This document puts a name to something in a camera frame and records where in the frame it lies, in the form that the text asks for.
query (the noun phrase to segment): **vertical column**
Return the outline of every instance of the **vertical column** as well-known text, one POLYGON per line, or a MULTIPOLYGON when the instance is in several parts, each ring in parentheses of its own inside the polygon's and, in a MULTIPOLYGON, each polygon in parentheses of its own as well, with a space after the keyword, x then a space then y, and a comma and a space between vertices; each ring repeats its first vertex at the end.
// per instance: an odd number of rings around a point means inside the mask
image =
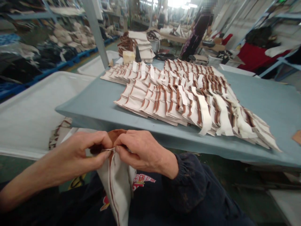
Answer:
POLYGON ((96 46, 98 48, 99 55, 103 62, 104 68, 108 67, 109 60, 104 48, 103 37, 101 36, 101 32, 99 29, 99 24, 96 17, 96 12, 94 10, 93 3, 90 0, 82 0, 82 4, 86 11, 86 15, 90 24, 90 28, 92 30, 93 36, 95 38, 96 46))

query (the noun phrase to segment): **white cloth bundle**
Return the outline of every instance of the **white cloth bundle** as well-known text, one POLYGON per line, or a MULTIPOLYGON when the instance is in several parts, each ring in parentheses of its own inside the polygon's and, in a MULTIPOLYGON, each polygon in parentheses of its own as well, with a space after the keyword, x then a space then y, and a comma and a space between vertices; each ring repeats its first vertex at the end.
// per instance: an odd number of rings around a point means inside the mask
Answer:
POLYGON ((239 104, 222 73, 181 60, 164 70, 145 63, 115 66, 101 79, 126 85, 114 103, 142 117, 171 125, 195 125, 200 135, 236 136, 281 151, 269 126, 239 104))

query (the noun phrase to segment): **worker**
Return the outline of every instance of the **worker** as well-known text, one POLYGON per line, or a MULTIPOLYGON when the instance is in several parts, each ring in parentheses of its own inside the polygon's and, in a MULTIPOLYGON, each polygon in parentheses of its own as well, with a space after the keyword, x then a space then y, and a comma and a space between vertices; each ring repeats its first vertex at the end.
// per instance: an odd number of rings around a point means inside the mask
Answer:
POLYGON ((158 15, 158 26, 157 28, 160 30, 164 28, 164 24, 168 22, 168 11, 167 11, 167 1, 163 1, 163 6, 159 10, 158 15))
POLYGON ((216 4, 217 0, 207 0, 207 2, 204 2, 202 11, 200 9, 197 13, 191 25, 192 33, 181 52, 183 61, 187 61, 190 55, 195 54, 206 31, 206 36, 211 34, 211 25, 214 17, 213 8, 216 4))
POLYGON ((150 132, 135 130, 119 135, 114 144, 104 131, 70 137, 1 190, 2 222, 116 225, 97 174, 89 184, 61 194, 47 189, 101 168, 110 152, 86 158, 85 149, 94 144, 115 146, 120 159, 137 169, 129 225, 254 225, 194 154, 173 154, 150 132))

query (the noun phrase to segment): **metal pole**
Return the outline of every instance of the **metal pole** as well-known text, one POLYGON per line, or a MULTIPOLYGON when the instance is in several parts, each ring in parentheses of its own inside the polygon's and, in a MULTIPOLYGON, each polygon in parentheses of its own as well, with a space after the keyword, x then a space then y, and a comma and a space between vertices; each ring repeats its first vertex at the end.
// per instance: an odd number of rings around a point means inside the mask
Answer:
POLYGON ((236 18, 239 16, 239 14, 241 13, 241 11, 245 9, 247 3, 249 3, 249 0, 245 0, 245 2, 241 5, 240 9, 237 11, 237 13, 235 14, 235 16, 231 20, 231 22, 226 27, 226 30, 223 31, 224 34, 226 34, 227 31, 230 29, 230 27, 232 26, 232 24, 234 23, 234 21, 236 20, 236 18))
POLYGON ((94 10, 93 3, 90 0, 82 0, 82 4, 86 11, 86 15, 90 24, 90 28, 92 30, 93 36, 95 38, 96 46, 98 48, 99 55, 103 62, 104 68, 108 67, 109 60, 104 48, 103 37, 101 36, 101 32, 99 29, 99 24, 96 17, 96 12, 94 10))
POLYGON ((154 0, 151 1, 151 13, 150 13, 150 25, 149 25, 149 28, 152 27, 151 23, 153 21, 153 11, 154 11, 154 0))

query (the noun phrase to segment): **sleeve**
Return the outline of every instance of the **sleeve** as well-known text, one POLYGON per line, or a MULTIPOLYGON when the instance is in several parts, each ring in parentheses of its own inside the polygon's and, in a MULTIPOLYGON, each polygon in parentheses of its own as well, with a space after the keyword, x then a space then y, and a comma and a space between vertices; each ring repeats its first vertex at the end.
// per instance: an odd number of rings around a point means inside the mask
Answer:
POLYGON ((221 222, 254 225, 227 194, 209 166, 201 164, 192 153, 176 157, 179 165, 177 177, 170 180, 162 176, 164 194, 175 211, 206 216, 211 221, 209 225, 221 222))
POLYGON ((162 176, 162 183, 171 206, 178 212, 188 213, 205 198, 208 180, 194 154, 184 153, 176 158, 179 165, 177 177, 170 180, 162 176))
POLYGON ((212 23, 213 23, 213 17, 214 16, 210 16, 208 27, 210 27, 212 25, 212 23))

